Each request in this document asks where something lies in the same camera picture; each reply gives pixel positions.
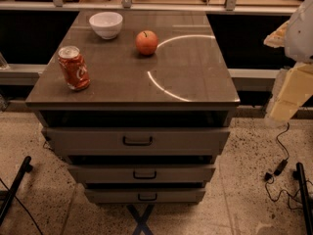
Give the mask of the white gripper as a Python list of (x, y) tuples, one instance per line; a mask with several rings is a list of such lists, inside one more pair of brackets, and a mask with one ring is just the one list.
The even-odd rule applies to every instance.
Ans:
[(291, 15), (266, 36), (263, 43), (272, 48), (285, 46), (287, 57), (302, 63), (287, 71), (283, 86), (269, 113), (274, 121), (288, 121), (313, 95), (313, 0), (304, 0)]

